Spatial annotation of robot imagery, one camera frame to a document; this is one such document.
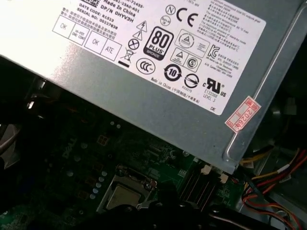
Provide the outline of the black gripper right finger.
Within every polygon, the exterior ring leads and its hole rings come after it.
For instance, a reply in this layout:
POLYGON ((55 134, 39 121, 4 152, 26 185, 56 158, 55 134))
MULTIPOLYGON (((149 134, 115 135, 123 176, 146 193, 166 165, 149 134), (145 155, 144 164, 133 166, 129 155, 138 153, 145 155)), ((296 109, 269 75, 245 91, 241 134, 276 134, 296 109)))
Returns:
POLYGON ((222 205, 212 205, 201 211, 196 204, 182 201, 176 205, 177 221, 183 221, 192 230, 276 230, 261 222, 222 205))

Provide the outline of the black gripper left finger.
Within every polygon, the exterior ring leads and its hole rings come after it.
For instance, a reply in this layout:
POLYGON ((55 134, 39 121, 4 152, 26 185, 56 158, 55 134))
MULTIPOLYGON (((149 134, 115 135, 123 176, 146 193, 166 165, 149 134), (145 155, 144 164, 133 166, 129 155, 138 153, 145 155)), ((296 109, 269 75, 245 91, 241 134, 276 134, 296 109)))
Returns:
POLYGON ((163 220, 168 191, 160 189, 158 200, 148 207, 137 209, 132 205, 120 205, 79 224, 80 230, 166 230, 168 223, 163 220))

